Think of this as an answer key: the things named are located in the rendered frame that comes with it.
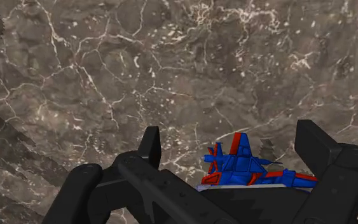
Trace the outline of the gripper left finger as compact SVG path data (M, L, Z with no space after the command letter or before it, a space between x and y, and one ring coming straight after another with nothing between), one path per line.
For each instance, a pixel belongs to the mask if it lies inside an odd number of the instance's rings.
M75 167L65 179L42 224L106 224L110 212L127 208L139 224L238 224L169 170L159 170L160 132L146 128L138 150L113 164Z

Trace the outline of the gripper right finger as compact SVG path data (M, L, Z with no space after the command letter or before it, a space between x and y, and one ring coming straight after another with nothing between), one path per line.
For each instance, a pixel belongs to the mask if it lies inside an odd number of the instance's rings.
M317 178L293 224L358 224L358 145L337 143L311 120L298 120L294 149Z

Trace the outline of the blue and red toy jet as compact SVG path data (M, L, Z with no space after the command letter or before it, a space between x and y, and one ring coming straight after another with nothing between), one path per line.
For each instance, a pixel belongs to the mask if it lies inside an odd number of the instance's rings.
M234 134L228 154L223 152L221 142L216 142L208 151L202 160L210 166L207 175L196 186L199 192L220 188L313 188L318 182L314 176L289 169L267 171L265 166L272 161L252 155L246 133Z

